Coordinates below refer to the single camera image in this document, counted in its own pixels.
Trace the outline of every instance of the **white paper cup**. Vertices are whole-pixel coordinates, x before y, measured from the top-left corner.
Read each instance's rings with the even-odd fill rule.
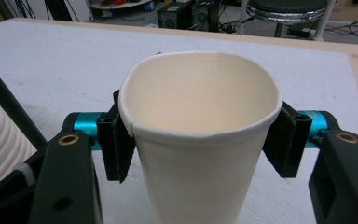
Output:
[[[156,223],[236,223],[282,107],[268,72],[226,53],[160,54],[130,70],[118,106]]]

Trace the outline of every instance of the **paper cup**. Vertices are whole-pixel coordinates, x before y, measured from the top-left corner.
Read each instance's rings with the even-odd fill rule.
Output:
[[[130,70],[118,106],[156,223],[236,223],[282,107],[267,71],[226,53],[160,54]]]

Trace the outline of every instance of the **black stool seat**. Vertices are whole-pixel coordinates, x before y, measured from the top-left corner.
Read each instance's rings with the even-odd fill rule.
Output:
[[[249,0],[249,6],[277,13],[305,13],[327,6],[326,0]]]

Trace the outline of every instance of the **floor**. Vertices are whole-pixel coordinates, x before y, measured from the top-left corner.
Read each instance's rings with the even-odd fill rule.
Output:
[[[163,2],[155,1],[154,10],[146,12],[144,6],[128,7],[116,10],[110,10],[107,14],[108,17],[102,18],[102,12],[99,10],[93,11],[94,18],[89,22],[116,24],[116,25],[129,25],[129,26],[150,26],[158,28],[157,11],[164,6]],[[274,36],[275,23],[268,21],[247,21],[246,23],[240,23],[241,19],[241,7],[224,6],[220,5],[219,21],[221,24],[231,24],[231,29],[235,32],[233,35],[238,35],[240,32],[240,25],[245,35],[257,35],[257,36]],[[315,24],[311,23],[305,27],[312,27]],[[291,26],[291,29],[298,30],[298,25]],[[299,29],[303,29],[304,25],[299,25]],[[287,30],[290,26],[284,26],[282,29],[282,38],[293,39],[308,39],[306,37],[300,37],[298,35],[288,35]],[[352,21],[330,21],[328,22],[323,39],[325,42],[336,43],[349,43],[358,44],[358,22]]]

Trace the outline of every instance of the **black box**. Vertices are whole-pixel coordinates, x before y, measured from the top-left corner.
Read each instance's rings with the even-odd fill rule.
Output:
[[[187,30],[191,24],[191,5],[194,0],[186,3],[170,2],[158,12],[158,27],[168,29]]]
[[[219,26],[219,1],[199,0],[192,6],[193,30],[217,32]]]

